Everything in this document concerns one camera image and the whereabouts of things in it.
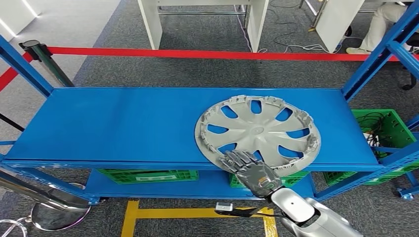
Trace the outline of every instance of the green basket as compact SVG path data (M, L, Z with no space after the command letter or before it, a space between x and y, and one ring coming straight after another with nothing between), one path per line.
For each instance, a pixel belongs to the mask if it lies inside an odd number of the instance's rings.
M403 148L408 144L415 142L416 138L411 131L403 123L402 119L397 115L396 111L391 109L378 110L352 110L357 119L362 132L368 133L374 130L378 135L378 141L384 147ZM377 127L377 121L374 119L364 119L365 116L380 116L382 117L381 127ZM378 159L387 156L387 153L376 153ZM382 175L379 178L371 180L365 185L377 185L384 183L392 178L405 174L406 172L415 170L419 167L419 162L407 165L403 168L394 170L390 173ZM324 172L326 183L328 185L336 184L352 175L356 174L354 171L347 172Z
M98 169L117 184L198 180L197 170Z
M281 177L282 184L289 188L304 178L310 171L300 171L286 177ZM237 177L234 174L230 174L230 187L231 188L245 188L245 186L240 183Z

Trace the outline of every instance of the yellow floor tape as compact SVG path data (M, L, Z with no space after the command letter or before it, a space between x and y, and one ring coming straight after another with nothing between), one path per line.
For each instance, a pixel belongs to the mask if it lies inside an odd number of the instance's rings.
M128 201L121 237L133 237L136 219L168 219L168 218L235 218L234 216L218 215L214 208L167 208L167 209L139 209L139 201ZM272 209L264 208L259 211L264 214L274 214ZM266 237L278 237L274 217L252 216L263 218Z

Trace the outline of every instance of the red barrier rope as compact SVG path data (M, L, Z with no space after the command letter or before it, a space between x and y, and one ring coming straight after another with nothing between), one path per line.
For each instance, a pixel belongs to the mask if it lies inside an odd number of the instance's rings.
M284 61L364 61L365 54L329 54L329 53L251 53L200 50L152 50L134 48L70 48L48 47L54 54L94 55L94 56L130 56L164 58L206 58L206 59L242 59L242 60L284 60ZM394 56L389 61L398 61Z
M22 56L28 63L32 62L32 57L29 53L25 52ZM17 71L15 71L12 67L8 68L0 76L0 91L2 91L17 75Z

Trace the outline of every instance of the person's leg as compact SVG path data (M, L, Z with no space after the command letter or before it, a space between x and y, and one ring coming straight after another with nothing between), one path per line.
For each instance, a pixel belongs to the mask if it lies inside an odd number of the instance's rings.
M403 13L406 11L406 6L398 4L384 4L380 6L374 13L373 19L370 24L370 29L362 41L359 49L348 48L348 53L369 53L373 51L382 40L382 37L387 30L387 24L397 22Z

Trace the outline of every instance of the metal stanchion base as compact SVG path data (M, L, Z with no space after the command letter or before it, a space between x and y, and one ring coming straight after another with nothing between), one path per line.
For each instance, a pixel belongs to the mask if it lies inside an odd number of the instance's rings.
M72 184L76 187L84 189L81 184ZM62 200L68 201L69 203L79 203L88 205L88 201L79 197L73 196L69 193L60 191L58 189L50 189L49 194L56 196ZM40 203L36 203L32 208L31 217L33 224L44 231L59 231L70 228L80 223L85 216L89 213L90 206L85 212L72 212L72 211L58 211Z

